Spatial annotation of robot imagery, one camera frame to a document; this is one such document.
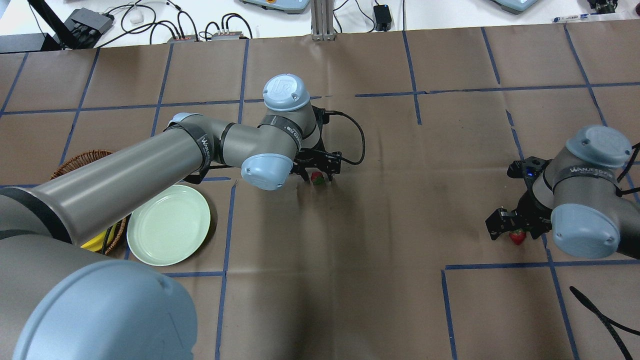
wicker basket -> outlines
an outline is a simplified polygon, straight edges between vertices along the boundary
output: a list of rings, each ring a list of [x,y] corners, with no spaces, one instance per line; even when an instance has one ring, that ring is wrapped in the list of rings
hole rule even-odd
[[[78,169],[87,164],[93,163],[94,161],[102,159],[103,157],[110,154],[112,154],[112,152],[107,150],[91,150],[91,151],[83,152],[82,154],[74,156],[73,158],[70,158],[69,160],[65,161],[64,164],[60,165],[60,167],[51,175],[51,179],[55,179],[75,169]],[[124,235],[126,228],[127,228],[127,218],[125,217],[121,221],[119,221],[112,229],[112,231],[115,231],[116,234],[113,237],[113,241],[111,241],[111,244],[109,244],[107,249],[105,249],[104,251],[105,255],[109,254],[111,251],[113,251],[113,249],[116,248],[116,246],[118,246],[118,244],[120,243],[120,239]]]

white surface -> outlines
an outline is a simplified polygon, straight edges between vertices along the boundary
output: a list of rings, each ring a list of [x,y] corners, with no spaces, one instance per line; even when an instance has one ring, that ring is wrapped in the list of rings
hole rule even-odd
[[[199,192],[173,185],[133,211],[127,242],[140,261],[172,265],[198,250],[210,221],[209,205]]]
[[[336,0],[336,7],[343,0]],[[374,0],[359,0],[362,10],[371,16]],[[378,0],[381,4],[388,4],[392,11],[394,23],[392,30],[402,29],[401,3],[402,0]],[[628,11],[633,18],[638,18],[635,5],[640,0],[620,0],[618,12]],[[64,21],[75,8],[85,7],[96,12],[103,12],[110,6],[127,3],[127,0],[48,0],[49,6]],[[220,17],[226,13],[237,12],[252,26],[254,37],[290,37],[307,35],[311,29],[311,10],[308,7],[302,14],[286,14],[277,10],[263,10],[254,4],[243,4],[240,0],[177,0],[176,3],[187,11],[195,20],[199,31],[209,21],[220,22]],[[144,1],[158,14],[158,20],[175,22],[177,11],[164,1]],[[151,19],[148,10],[143,10],[145,22]],[[546,24],[554,17],[577,15],[591,12],[587,0],[539,0],[536,4],[520,15],[513,15],[500,9],[500,6],[490,0],[406,0],[407,30],[409,29],[440,29],[466,28],[475,26],[504,26],[516,24]],[[372,24],[359,11],[355,0],[336,12],[342,28],[346,33],[369,31]],[[120,17],[116,15],[116,23],[101,43],[122,33]],[[192,25],[186,17],[182,17],[182,27],[187,30]],[[52,33],[51,29],[40,19],[44,31]],[[128,20],[125,27],[132,28]],[[239,19],[230,22],[231,30],[244,31],[244,24]],[[29,10],[26,0],[13,0],[0,19],[0,35],[36,33],[38,27]],[[168,30],[158,27],[154,33],[154,43],[166,42],[169,38]],[[111,46],[141,45],[149,43],[149,34],[126,35],[110,44]]]

plate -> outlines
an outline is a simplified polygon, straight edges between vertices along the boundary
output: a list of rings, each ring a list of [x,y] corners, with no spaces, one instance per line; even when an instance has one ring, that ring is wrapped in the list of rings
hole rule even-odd
[[[198,250],[210,223],[209,205],[202,194],[173,185],[133,211],[127,241],[143,263],[173,265]]]

light green plate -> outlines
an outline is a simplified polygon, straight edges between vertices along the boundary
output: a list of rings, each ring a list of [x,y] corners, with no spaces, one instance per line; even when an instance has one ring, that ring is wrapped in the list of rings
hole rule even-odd
[[[172,265],[198,250],[210,223],[204,197],[188,186],[173,185],[133,211],[127,241],[140,261]]]

metal post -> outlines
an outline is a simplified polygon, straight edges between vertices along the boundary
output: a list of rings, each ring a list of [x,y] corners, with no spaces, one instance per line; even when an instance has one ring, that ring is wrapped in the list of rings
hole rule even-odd
[[[333,0],[312,0],[311,38],[315,41],[335,40]]]

